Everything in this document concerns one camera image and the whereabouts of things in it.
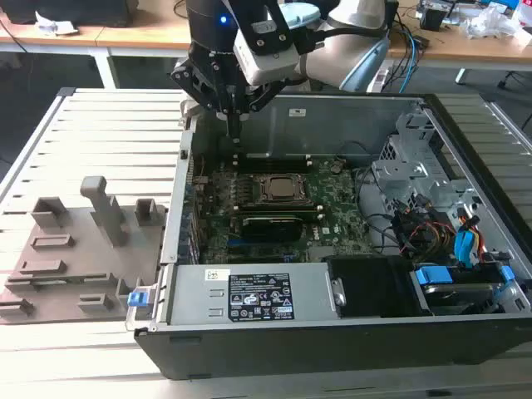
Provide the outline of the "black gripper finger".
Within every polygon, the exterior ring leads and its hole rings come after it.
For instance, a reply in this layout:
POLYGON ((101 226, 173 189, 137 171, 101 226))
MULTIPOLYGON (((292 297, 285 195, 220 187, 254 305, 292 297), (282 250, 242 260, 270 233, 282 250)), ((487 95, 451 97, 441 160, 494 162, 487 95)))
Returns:
POLYGON ((225 121, 227 136, 235 140, 235 111, 231 94, 223 82, 218 62, 207 63, 210 75, 206 76, 194 63, 185 59, 177 63, 170 78, 189 97, 225 121))
POLYGON ((285 86, 286 81, 273 81, 252 88, 241 80, 234 88, 234 142, 240 142, 242 121, 249 113, 261 111, 285 86))

